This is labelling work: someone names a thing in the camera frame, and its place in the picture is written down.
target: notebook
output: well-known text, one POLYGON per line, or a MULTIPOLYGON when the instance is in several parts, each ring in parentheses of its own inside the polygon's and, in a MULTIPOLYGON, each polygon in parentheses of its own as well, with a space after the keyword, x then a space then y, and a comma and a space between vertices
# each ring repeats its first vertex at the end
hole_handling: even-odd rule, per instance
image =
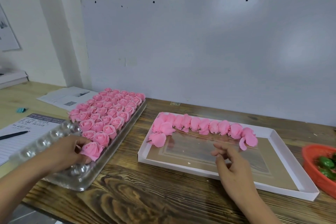
POLYGON ((8 161, 10 155, 19 151, 32 141, 43 136, 49 130, 61 124, 63 119, 57 119, 37 113, 27 117, 0 130, 0 136, 13 134, 21 131, 29 131, 23 135, 0 140, 0 165, 8 161))

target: human hand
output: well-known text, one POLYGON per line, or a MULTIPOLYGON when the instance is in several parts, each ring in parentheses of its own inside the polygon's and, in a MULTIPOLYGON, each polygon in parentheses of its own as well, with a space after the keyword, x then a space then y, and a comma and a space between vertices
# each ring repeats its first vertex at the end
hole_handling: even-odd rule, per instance
POLYGON ((90 163, 91 158, 79 154, 84 145, 90 140, 81 136, 67 136, 59 139, 52 146, 32 158, 42 168, 45 175, 62 171, 77 163, 90 163))
POLYGON ((241 209, 259 198, 255 188, 249 162, 233 147, 225 143, 214 143, 216 166, 221 183, 230 198, 241 209))

